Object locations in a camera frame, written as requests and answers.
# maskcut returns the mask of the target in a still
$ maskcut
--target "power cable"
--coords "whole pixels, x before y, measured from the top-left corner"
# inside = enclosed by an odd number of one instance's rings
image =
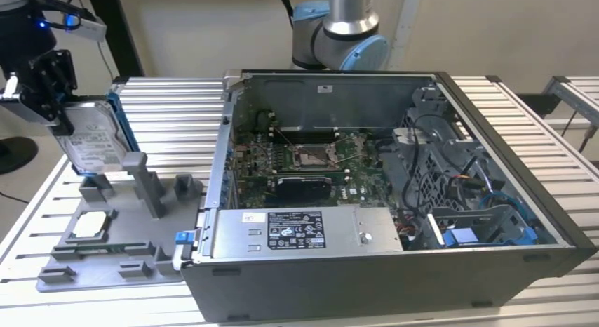
[[[11,196],[11,195],[7,195],[4,192],[0,192],[0,196],[6,197],[7,199],[12,199],[14,201],[18,201],[18,202],[30,204],[30,202],[26,201],[24,199],[20,199],[20,198],[18,198],[18,197],[14,197],[14,196]]]
[[[569,131],[570,128],[570,124],[573,123],[574,117],[577,116],[578,112],[574,111],[573,116],[570,117],[569,122],[566,123],[566,127],[563,127],[563,131],[562,131],[562,137],[566,135],[566,132]]]

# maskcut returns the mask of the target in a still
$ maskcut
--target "warning label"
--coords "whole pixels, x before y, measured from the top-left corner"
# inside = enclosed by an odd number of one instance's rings
[[[322,212],[268,213],[268,247],[272,250],[326,248]]]

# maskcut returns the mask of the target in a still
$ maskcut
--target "metal slat surface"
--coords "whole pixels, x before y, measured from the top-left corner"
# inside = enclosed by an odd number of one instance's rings
[[[550,193],[567,209],[585,233],[599,243],[599,178],[514,99],[502,85],[482,77],[459,77],[491,125],[531,168]],[[131,125],[160,176],[192,173],[208,182],[215,151],[216,123],[223,104],[220,79],[132,78],[122,97]],[[167,88],[171,93],[158,90]],[[123,173],[111,180],[127,180]],[[204,319],[184,283],[92,291],[38,293],[35,277],[48,261],[47,252],[67,229],[79,204],[82,177],[66,158],[40,189],[18,225],[2,242],[0,314],[19,324],[48,324],[74,316],[94,316],[94,325],[179,326]],[[562,278],[537,281],[501,308],[370,316],[277,323],[277,326],[565,326],[599,321],[599,256]]]

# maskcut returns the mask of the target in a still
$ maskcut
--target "white wall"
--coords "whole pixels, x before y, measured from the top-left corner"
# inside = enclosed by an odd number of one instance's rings
[[[599,75],[599,0],[422,0],[406,69],[497,74],[517,91]]]

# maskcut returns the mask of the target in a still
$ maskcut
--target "blue latch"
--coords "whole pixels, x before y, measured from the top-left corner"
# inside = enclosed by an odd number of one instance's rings
[[[175,235],[175,244],[192,245],[195,238],[196,238],[196,235],[194,234],[194,232],[179,231],[178,234]]]

